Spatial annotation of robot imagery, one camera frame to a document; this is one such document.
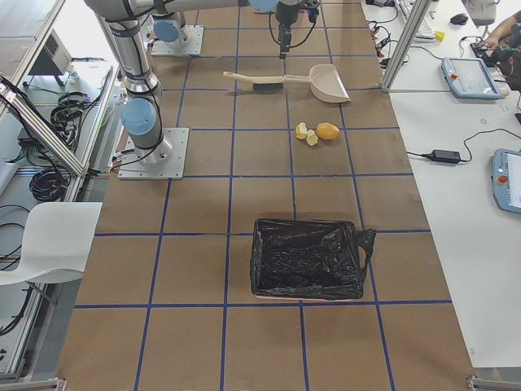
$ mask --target table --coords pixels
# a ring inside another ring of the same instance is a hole
[[[385,8],[363,7],[367,19],[385,20],[393,15]],[[448,23],[450,16],[465,11],[463,5],[438,2],[430,11],[436,13],[434,20],[427,13],[429,23],[446,35],[443,42],[422,46],[439,57],[459,56],[460,39],[476,35],[470,21],[466,26]],[[392,34],[400,32],[398,24],[403,26],[401,20],[389,24]],[[472,56],[469,42],[463,45],[467,57]],[[447,149],[467,158],[462,140],[478,131],[503,127],[521,134],[514,117],[517,93],[495,102],[456,99],[446,92],[438,59],[415,49],[409,54],[410,62],[391,89],[408,151]],[[490,182],[494,151],[499,147],[519,150],[521,142],[496,132],[480,135],[469,145],[474,160],[467,165],[438,165],[415,157],[410,162],[473,366],[521,367],[521,216],[497,208]]]

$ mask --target robotic arm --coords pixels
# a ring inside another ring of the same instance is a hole
[[[316,22],[319,5],[317,0],[85,0],[85,3],[102,24],[125,74],[123,85],[129,95],[129,102],[122,109],[121,121],[129,132],[142,167],[166,163],[172,156],[173,143],[164,136],[160,115],[162,89],[148,62],[139,18],[152,14],[155,20],[161,20],[163,16],[164,22],[175,22],[163,23],[163,30],[160,32],[166,42],[171,42],[177,37],[188,39],[182,30],[186,24],[184,11],[252,5],[267,12],[277,5],[277,44],[280,45],[280,58],[284,59],[293,47],[291,26],[298,20],[300,11],[308,10],[310,21]],[[177,32],[169,30],[170,26],[177,29]],[[159,176],[169,177],[164,173],[158,174],[157,178]]]

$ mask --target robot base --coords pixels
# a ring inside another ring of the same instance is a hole
[[[163,128],[164,138],[173,145],[173,155],[165,162],[143,164],[141,161],[120,168],[119,179],[182,179],[185,171],[186,149],[188,147],[188,128]],[[129,138],[125,149],[133,149]],[[134,154],[125,155],[121,164],[136,160]]]
[[[156,41],[152,48],[152,55],[155,57],[182,57],[182,56],[199,56],[201,55],[201,47],[203,47],[204,26],[186,26],[190,29],[191,39],[184,46],[170,46],[169,44]]]

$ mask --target person's hand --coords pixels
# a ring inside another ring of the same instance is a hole
[[[493,35],[489,35],[487,39],[485,39],[485,43],[490,48],[490,50],[494,50],[497,48],[497,45],[499,45],[499,39],[494,37]]]

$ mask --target black garbage bag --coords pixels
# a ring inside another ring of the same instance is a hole
[[[352,222],[258,219],[250,262],[257,296],[360,299],[373,254],[375,230]],[[358,247],[366,259],[360,264]]]

